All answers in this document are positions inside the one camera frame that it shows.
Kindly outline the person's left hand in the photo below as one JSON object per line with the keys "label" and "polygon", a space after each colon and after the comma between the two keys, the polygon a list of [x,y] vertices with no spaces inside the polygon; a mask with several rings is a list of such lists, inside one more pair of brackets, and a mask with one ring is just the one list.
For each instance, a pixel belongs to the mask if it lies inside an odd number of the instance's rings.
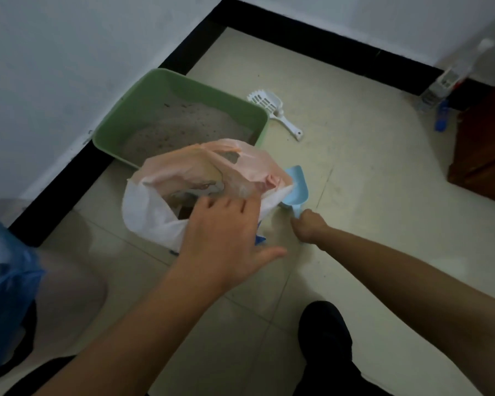
{"label": "person's left hand", "polygon": [[218,298],[260,269],[249,269],[261,197],[200,197],[189,218],[172,274],[194,290]]}

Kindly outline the person's right hand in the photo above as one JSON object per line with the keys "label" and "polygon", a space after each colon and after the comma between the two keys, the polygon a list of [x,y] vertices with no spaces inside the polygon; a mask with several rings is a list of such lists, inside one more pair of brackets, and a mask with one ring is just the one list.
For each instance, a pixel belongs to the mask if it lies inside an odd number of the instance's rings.
{"label": "person's right hand", "polygon": [[299,241],[316,246],[322,243],[331,230],[321,215],[309,208],[302,211],[298,218],[291,217],[290,223]]}

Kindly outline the light blue plastic scoop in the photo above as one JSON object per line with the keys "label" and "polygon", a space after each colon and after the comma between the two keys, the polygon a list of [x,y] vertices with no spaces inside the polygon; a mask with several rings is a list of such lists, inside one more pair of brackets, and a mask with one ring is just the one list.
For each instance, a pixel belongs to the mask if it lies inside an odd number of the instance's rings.
{"label": "light blue plastic scoop", "polygon": [[304,205],[309,199],[309,189],[306,183],[304,171],[300,165],[296,165],[285,169],[285,172],[293,180],[293,189],[279,206],[284,209],[291,210],[296,219],[301,217],[304,210]]}

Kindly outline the pink and white litter bag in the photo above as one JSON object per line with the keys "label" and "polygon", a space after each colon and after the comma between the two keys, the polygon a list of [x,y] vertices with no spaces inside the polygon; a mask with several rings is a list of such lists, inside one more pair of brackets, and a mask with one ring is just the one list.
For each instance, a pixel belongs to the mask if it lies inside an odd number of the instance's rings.
{"label": "pink and white litter bag", "polygon": [[188,219],[182,206],[202,196],[246,199],[259,194],[262,221],[294,189],[271,156],[234,139],[187,146],[146,159],[127,181],[122,218],[131,232],[179,252]]}

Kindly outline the person's right forearm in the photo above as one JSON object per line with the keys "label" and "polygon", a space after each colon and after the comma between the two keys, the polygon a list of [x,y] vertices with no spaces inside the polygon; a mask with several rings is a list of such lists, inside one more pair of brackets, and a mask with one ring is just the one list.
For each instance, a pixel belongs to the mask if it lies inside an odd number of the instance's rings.
{"label": "person's right forearm", "polygon": [[495,396],[495,298],[429,264],[327,225],[313,242],[445,355],[484,396]]}

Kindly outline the person's left forearm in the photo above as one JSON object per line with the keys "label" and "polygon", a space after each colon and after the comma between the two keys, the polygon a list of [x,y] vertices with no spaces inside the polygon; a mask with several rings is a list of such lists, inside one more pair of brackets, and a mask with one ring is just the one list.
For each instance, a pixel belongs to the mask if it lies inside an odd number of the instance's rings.
{"label": "person's left forearm", "polygon": [[180,260],[34,396],[145,396],[198,320],[230,288],[225,265]]}

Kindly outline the person's black trouser leg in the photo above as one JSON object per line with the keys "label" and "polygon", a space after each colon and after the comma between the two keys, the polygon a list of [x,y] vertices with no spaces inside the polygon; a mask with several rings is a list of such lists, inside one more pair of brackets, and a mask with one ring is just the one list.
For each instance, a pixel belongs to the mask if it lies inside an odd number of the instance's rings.
{"label": "person's black trouser leg", "polygon": [[343,316],[329,301],[305,307],[298,342],[306,366],[293,396],[393,396],[362,376]]}

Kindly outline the white slotted litter scoop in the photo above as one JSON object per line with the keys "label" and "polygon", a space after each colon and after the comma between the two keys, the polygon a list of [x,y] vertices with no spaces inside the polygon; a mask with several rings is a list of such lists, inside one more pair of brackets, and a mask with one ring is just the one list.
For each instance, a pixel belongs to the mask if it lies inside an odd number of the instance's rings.
{"label": "white slotted litter scoop", "polygon": [[300,142],[303,139],[304,132],[285,117],[284,103],[273,92],[268,90],[255,90],[246,98],[251,103],[263,108],[270,119],[276,120],[284,125],[297,142]]}

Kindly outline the grey cat litter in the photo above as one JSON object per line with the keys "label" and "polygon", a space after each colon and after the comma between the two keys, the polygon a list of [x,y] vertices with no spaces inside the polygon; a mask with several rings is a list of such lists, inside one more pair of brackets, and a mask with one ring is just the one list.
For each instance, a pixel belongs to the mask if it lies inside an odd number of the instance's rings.
{"label": "grey cat litter", "polygon": [[202,103],[164,104],[147,122],[139,124],[121,146],[121,156],[137,165],[151,157],[193,144],[236,139],[251,145],[257,136],[230,115]]}

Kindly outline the small blue bottle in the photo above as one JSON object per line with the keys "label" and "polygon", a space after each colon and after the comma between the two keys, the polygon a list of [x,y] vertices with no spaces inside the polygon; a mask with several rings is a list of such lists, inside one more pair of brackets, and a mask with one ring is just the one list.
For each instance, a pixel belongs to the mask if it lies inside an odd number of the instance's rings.
{"label": "small blue bottle", "polygon": [[449,100],[442,100],[436,107],[436,118],[434,123],[434,130],[437,133],[443,133],[446,131],[449,125]]}

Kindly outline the green plastic litter box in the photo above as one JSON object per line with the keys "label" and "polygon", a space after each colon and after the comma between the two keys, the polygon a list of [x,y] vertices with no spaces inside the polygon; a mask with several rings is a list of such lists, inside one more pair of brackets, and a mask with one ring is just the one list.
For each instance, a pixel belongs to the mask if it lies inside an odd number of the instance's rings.
{"label": "green plastic litter box", "polygon": [[123,142],[139,124],[147,122],[164,104],[175,102],[202,103],[225,112],[255,133],[257,141],[253,146],[260,147],[263,143],[269,116],[261,107],[185,75],[156,68],[139,79],[112,107],[94,131],[94,146],[133,169],[138,169],[142,165],[137,166],[121,156]]}

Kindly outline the brown wooden cabinet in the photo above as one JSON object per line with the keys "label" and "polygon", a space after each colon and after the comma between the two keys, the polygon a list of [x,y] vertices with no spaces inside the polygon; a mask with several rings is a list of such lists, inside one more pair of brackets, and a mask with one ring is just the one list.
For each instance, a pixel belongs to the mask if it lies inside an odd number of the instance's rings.
{"label": "brown wooden cabinet", "polygon": [[495,201],[495,87],[460,113],[447,181]]}

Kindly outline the clear spray bottle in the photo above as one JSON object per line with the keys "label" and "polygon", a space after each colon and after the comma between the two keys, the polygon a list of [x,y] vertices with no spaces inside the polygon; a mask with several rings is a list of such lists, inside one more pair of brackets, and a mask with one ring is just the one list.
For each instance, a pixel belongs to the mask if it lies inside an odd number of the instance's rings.
{"label": "clear spray bottle", "polygon": [[419,96],[416,111],[428,112],[446,100],[469,77],[482,55],[494,47],[495,39],[484,38],[475,47],[462,52]]}

